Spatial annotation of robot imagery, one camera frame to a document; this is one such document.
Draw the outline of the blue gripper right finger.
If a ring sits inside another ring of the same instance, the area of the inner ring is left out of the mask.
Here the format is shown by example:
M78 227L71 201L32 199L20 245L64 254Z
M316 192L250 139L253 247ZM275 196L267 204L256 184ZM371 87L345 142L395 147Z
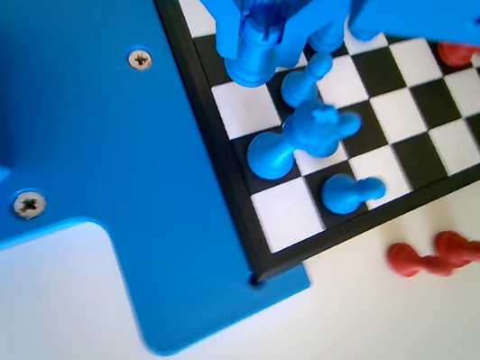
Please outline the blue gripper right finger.
M326 25L343 25L351 0L289 0L288 19L278 48L277 64L294 67L309 36Z

